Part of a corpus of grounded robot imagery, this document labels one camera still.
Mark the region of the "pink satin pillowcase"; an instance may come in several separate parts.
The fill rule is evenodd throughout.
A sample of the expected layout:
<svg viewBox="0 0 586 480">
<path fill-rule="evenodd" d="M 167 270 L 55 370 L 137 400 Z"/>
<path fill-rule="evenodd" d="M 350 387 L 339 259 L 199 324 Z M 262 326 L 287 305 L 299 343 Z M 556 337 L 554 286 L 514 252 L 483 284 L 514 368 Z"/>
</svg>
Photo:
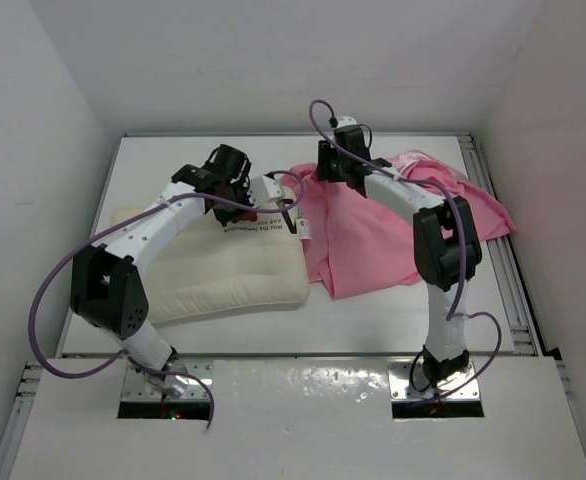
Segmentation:
<svg viewBox="0 0 586 480">
<path fill-rule="evenodd" d="M 406 178 L 436 181 L 464 197 L 480 240 L 516 231 L 506 208 L 460 171 L 419 150 L 388 161 Z M 309 280 L 323 283 L 333 299 L 420 282 L 409 223 L 343 183 L 319 182 L 315 170 L 314 163 L 291 168 L 305 185 L 300 210 L 310 223 L 310 238 L 303 242 Z"/>
</svg>

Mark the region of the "cream pillow with bear print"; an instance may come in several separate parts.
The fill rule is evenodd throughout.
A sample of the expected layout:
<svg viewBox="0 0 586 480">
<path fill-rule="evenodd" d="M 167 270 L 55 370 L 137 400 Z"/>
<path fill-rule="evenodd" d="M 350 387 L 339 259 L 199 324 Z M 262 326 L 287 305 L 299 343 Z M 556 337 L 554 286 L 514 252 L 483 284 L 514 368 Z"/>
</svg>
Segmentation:
<svg viewBox="0 0 586 480">
<path fill-rule="evenodd" d="M 136 210 L 118 210 L 116 227 Z M 212 212 L 182 230 L 142 277 L 150 322 L 160 325 L 261 306 L 297 306 L 309 294 L 297 209 L 267 204 L 255 222 L 223 227 Z"/>
</svg>

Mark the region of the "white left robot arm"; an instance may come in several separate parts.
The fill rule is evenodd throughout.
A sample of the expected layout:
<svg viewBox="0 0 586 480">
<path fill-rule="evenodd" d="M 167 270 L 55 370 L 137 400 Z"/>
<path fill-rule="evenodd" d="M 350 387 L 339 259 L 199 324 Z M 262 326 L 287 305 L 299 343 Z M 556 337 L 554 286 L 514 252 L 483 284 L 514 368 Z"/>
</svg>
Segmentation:
<svg viewBox="0 0 586 480">
<path fill-rule="evenodd" d="M 150 323 L 142 277 L 182 230 L 209 211 L 227 224 L 279 196 L 273 179 L 251 177 L 250 169 L 247 155 L 226 144 L 202 166 L 181 167 L 143 217 L 75 256 L 71 310 L 108 332 L 139 364 L 164 370 L 174 350 Z"/>
</svg>

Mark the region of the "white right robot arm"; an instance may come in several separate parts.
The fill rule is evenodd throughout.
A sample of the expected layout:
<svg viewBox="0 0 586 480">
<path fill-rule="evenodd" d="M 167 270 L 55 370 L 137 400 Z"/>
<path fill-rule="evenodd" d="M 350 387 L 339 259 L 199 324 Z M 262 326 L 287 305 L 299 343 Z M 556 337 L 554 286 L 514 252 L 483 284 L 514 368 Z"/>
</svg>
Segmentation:
<svg viewBox="0 0 586 480">
<path fill-rule="evenodd" d="M 470 364 L 464 286 L 482 261 L 470 204 L 434 181 L 404 179 L 390 162 L 373 159 L 363 126 L 353 118 L 332 117 L 329 124 L 333 136 L 324 136 L 318 145 L 318 180 L 346 184 L 412 228 L 413 259 L 427 284 L 429 325 L 416 357 L 422 362 L 426 385 L 415 385 L 414 369 L 409 371 L 409 385 L 414 392 L 437 392 Z"/>
</svg>

